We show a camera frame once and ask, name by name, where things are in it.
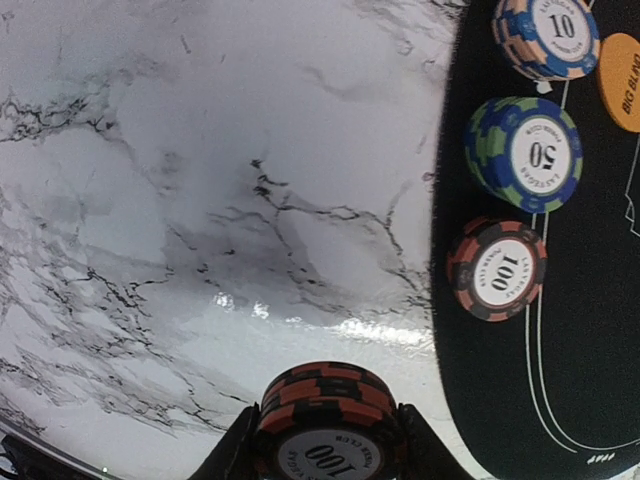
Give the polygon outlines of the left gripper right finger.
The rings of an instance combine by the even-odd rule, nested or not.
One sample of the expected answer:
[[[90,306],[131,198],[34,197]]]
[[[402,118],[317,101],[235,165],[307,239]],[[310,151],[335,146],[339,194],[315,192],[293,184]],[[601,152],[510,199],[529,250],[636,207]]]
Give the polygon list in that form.
[[[399,479],[473,480],[414,405],[400,404],[398,418],[407,438],[407,459]]]

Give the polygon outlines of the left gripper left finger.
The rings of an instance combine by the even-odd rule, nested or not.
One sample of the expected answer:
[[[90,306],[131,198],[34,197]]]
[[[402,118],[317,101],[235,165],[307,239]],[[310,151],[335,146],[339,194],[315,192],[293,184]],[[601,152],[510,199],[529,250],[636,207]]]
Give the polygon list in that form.
[[[190,480],[257,480],[252,438],[259,416],[257,403],[244,408]]]

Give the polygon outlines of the red poker chip stack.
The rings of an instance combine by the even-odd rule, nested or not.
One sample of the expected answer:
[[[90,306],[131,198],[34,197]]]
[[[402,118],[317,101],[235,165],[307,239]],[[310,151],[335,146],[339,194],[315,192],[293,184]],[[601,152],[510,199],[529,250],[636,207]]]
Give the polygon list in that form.
[[[345,362],[290,368],[266,388],[253,435],[264,479],[394,479],[407,441],[388,385]]]

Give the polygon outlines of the green chip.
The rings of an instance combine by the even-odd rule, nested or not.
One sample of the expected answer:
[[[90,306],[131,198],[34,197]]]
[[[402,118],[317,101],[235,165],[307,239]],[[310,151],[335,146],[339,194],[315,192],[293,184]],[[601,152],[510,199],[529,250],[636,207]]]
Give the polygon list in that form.
[[[576,124],[558,104],[537,97],[491,98],[463,135],[468,168],[489,194],[531,214],[561,208],[582,174]]]

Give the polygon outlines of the grey chip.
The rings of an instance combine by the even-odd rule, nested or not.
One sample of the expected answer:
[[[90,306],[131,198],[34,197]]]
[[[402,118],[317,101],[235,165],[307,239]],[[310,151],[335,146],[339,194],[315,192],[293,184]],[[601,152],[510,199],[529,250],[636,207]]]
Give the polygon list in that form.
[[[597,66],[599,32],[583,1],[500,1],[490,26],[506,61],[529,79],[573,80]]]

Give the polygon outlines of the orange big blind button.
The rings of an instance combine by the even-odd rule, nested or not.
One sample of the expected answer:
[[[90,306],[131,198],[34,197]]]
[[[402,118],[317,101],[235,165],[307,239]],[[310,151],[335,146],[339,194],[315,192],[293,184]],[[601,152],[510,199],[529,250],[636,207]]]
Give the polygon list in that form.
[[[597,78],[601,99],[622,129],[639,132],[639,42],[614,33],[601,45]]]

